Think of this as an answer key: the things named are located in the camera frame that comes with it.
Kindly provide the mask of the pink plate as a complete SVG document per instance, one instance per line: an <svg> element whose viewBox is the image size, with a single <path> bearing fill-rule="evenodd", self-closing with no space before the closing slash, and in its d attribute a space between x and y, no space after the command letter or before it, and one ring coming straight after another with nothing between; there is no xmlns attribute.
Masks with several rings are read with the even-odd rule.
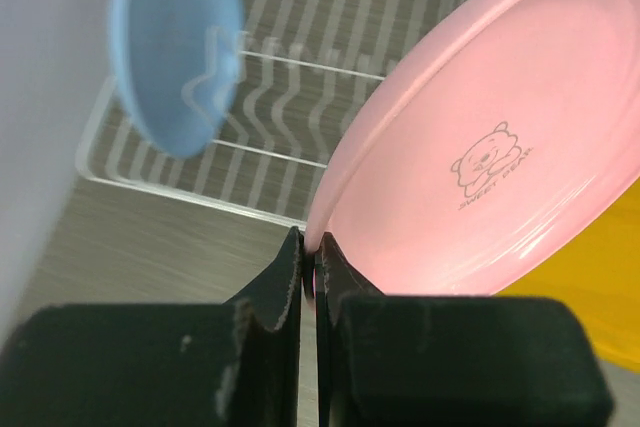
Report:
<svg viewBox="0 0 640 427"><path fill-rule="evenodd" d="M332 234L391 294L487 295L639 176L639 0L468 0L335 149L305 248Z"/></svg>

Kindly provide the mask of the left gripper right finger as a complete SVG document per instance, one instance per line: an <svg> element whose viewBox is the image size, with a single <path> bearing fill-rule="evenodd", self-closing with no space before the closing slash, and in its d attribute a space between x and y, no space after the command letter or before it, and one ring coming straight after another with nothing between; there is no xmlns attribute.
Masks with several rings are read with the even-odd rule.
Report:
<svg viewBox="0 0 640 427"><path fill-rule="evenodd" d="M386 295L325 234L314 258L323 426L604 426L586 332L546 297Z"/></svg>

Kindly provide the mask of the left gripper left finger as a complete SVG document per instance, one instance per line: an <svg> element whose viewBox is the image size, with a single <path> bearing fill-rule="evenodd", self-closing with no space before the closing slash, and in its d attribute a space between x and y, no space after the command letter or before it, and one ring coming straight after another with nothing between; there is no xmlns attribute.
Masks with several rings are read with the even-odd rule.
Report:
<svg viewBox="0 0 640 427"><path fill-rule="evenodd" d="M1 353L5 426L293 426L302 236L222 303L67 304Z"/></svg>

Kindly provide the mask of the blue plate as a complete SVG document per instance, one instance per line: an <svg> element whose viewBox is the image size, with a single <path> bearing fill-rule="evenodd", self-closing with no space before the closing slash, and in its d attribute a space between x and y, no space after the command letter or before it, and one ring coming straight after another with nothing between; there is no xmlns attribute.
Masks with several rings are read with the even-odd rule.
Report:
<svg viewBox="0 0 640 427"><path fill-rule="evenodd" d="M108 38L121 106L175 158L223 126L242 67L243 0L111 0Z"/></svg>

